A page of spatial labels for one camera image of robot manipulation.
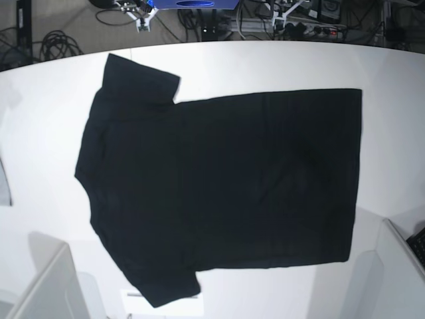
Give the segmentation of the black T-shirt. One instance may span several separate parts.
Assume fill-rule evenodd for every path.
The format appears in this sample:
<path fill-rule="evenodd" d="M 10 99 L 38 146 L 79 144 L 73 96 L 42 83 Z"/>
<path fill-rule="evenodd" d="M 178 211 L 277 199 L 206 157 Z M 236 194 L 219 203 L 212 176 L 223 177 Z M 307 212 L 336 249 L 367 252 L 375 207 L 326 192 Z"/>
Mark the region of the black T-shirt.
<path fill-rule="evenodd" d="M 75 176 L 91 225 L 155 308 L 196 274 L 348 260 L 362 92 L 261 92 L 174 103 L 180 79 L 111 54 Z"/>

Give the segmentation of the blue box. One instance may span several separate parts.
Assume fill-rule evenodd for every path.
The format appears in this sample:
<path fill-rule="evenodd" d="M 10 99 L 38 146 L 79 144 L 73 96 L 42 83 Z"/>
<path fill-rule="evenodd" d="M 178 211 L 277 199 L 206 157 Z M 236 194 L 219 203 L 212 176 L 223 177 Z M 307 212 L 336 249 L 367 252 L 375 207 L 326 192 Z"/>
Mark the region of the blue box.
<path fill-rule="evenodd" d="M 157 9 L 234 9 L 239 0 L 153 0 Z"/>

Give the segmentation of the white power strip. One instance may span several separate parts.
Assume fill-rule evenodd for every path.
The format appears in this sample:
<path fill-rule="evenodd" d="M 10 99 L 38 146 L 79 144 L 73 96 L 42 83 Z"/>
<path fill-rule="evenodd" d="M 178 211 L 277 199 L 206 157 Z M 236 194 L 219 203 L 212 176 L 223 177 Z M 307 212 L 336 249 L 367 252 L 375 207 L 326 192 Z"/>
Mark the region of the white power strip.
<path fill-rule="evenodd" d="M 319 23 L 310 20 L 289 20 L 286 21 L 286 27 L 283 31 L 275 31 L 272 22 L 269 19 L 246 18 L 241 23 L 232 19 L 226 24 L 231 31 L 246 33 L 266 33 L 270 36 L 286 35 L 289 37 L 319 37 L 324 39 L 338 39 L 342 37 L 343 31 L 347 28 L 345 25 L 333 25 Z"/>

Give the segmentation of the black keyboard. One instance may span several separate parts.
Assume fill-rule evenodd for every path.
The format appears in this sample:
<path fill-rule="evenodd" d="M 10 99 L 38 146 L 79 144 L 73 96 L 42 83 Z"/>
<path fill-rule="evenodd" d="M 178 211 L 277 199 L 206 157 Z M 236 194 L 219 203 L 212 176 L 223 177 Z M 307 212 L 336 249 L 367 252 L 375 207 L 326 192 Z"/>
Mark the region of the black keyboard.
<path fill-rule="evenodd" d="M 415 254 L 419 262 L 424 265 L 425 263 L 425 229 L 421 230 L 416 235 L 409 237 L 406 241 L 412 252 Z"/>

